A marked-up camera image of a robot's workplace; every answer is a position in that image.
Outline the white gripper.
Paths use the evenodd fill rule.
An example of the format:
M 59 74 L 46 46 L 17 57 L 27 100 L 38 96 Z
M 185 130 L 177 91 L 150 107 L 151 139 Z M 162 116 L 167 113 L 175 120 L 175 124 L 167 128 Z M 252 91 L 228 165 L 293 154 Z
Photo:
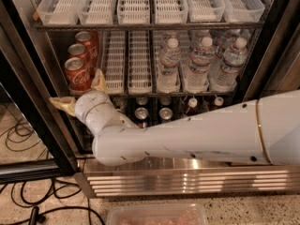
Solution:
M 107 87 L 104 74 L 97 68 L 95 77 L 91 83 L 92 91 L 89 91 L 76 99 L 74 97 L 50 97 L 49 101 L 58 110 L 71 116 L 76 116 L 82 123 L 87 124 L 87 115 L 98 105 L 109 104 L 112 102 L 106 94 Z

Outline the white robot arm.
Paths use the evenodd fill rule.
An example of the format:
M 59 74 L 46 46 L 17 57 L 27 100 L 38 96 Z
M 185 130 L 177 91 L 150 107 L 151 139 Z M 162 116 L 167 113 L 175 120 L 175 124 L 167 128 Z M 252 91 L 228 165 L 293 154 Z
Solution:
M 85 124 L 92 152 L 107 166 L 144 158 L 199 158 L 242 164 L 300 164 L 300 91 L 140 128 L 117 111 L 103 91 L 100 70 L 82 96 L 50 102 Z

